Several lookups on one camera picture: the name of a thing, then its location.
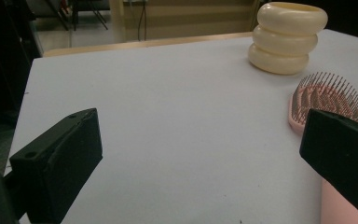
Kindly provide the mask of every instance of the white table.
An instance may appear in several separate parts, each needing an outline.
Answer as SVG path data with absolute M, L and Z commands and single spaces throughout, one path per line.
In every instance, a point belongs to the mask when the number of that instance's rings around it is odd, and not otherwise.
M 250 65 L 251 43 L 37 59 L 10 155 L 96 107 L 103 160 L 63 223 L 319 223 L 321 178 L 298 154 L 288 99 L 316 72 L 358 90 L 358 38 L 320 32 L 309 66 L 289 77 Z

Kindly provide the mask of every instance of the hair brush bristles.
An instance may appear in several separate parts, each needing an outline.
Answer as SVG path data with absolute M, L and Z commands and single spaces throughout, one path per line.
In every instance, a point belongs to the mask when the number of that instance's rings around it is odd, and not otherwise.
M 358 95 L 345 78 L 331 73 L 304 77 L 290 99 L 289 123 L 303 133 L 310 108 L 339 114 L 358 122 Z

